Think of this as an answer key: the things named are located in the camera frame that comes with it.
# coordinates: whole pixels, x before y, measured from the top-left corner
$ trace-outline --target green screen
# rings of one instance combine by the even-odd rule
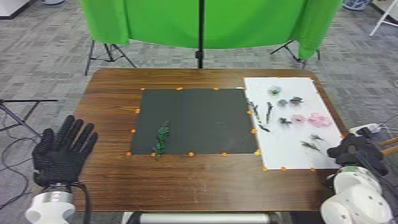
[[[204,47],[300,42],[298,57],[317,50],[341,0],[205,0]],[[81,0],[92,39],[197,48],[198,0]]]

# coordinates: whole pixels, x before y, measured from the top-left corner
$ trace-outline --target carpet floor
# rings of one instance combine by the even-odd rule
[[[398,114],[398,29],[381,25],[369,37],[378,18],[371,8],[362,12],[339,10],[319,48],[321,60],[312,58],[307,62],[307,70],[321,81],[346,127],[381,122]],[[56,128],[65,115],[72,114],[92,77],[83,76],[88,44],[78,0],[67,0],[60,7],[47,7],[37,1],[14,20],[0,21],[0,99],[58,100],[42,103],[31,114],[28,124],[37,131]],[[204,67],[300,68],[284,50],[269,55],[275,47],[205,50]],[[131,41],[122,50],[140,68],[195,68],[195,49]],[[122,59],[113,64],[94,62],[90,73],[101,67],[129,67],[129,64]],[[19,115],[26,113],[28,104],[8,106]],[[10,124],[10,119],[0,116],[1,123]],[[387,125],[398,127],[398,119]],[[22,127],[14,128],[8,134],[17,138],[31,137]],[[10,142],[12,138],[1,132],[0,152]],[[31,147],[31,141],[14,144],[3,153],[8,165],[30,158]],[[388,158],[388,165],[396,169],[398,156]],[[15,170],[26,174],[31,189],[31,162],[22,163]],[[22,181],[14,172],[0,172],[0,204],[19,194]],[[22,212],[30,198],[31,194],[24,195],[0,210],[1,224],[26,223]],[[117,223],[113,215],[94,214],[92,223]]]

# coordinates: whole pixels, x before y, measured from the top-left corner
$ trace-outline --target black mat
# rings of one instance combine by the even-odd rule
[[[255,137],[239,89],[145,90],[142,94],[133,154],[149,154],[158,128],[170,126],[166,154],[253,153]]]

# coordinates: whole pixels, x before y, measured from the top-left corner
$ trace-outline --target pink flower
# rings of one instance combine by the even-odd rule
[[[300,114],[293,114],[291,122],[298,124],[298,123],[303,123],[303,121],[305,121],[305,117]]]
[[[312,124],[316,128],[326,127],[332,124],[330,119],[325,116],[321,116],[317,113],[310,114],[307,118],[307,122]]]

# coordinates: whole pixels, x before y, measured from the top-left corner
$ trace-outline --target tripod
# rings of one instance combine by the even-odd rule
[[[102,47],[104,47],[104,54],[108,55],[108,59],[101,59],[99,56],[97,57],[92,57],[92,52],[94,52],[94,47],[95,47],[95,41],[92,40],[90,42],[90,51],[88,51],[88,60],[86,60],[86,65],[85,65],[85,76],[88,75],[88,70],[90,70],[90,61],[94,60],[101,60],[101,61],[106,61],[106,62],[115,62],[118,60],[118,58],[126,58],[127,60],[127,63],[131,64],[133,68],[136,68],[118,46],[115,44],[102,44]],[[120,56],[117,58],[113,58],[113,50],[118,51],[120,53]]]
[[[296,61],[298,63],[301,63],[301,69],[305,69],[305,66],[307,66],[307,60],[300,59],[300,58],[294,56],[294,54],[293,54],[293,52],[291,52],[291,50],[289,50],[289,44],[291,44],[293,42],[294,42],[294,40],[289,40],[289,41],[284,43],[284,45],[282,45],[282,46],[269,52],[269,55],[275,54],[277,51],[284,48],[284,49],[287,50],[287,52],[289,52],[289,55],[291,55],[294,61]]]
[[[15,124],[12,124],[12,125],[5,126],[3,128],[0,128],[0,132],[6,131],[10,128],[14,128],[17,126],[22,126],[28,129],[28,131],[33,133],[33,135],[37,137],[40,137],[40,134],[37,133],[37,131],[33,130],[33,128],[26,124],[26,120],[28,120],[28,117],[30,117],[30,115],[33,113],[33,110],[35,110],[35,108],[38,106],[38,103],[40,102],[56,102],[56,101],[58,100],[1,100],[0,99],[0,110],[5,112],[5,115],[10,116],[10,118],[15,121]],[[22,118],[17,117],[17,115],[14,114],[14,112],[5,107],[3,103],[33,103],[33,106],[31,106],[31,108],[28,110],[28,113],[26,113],[26,115],[24,115]]]

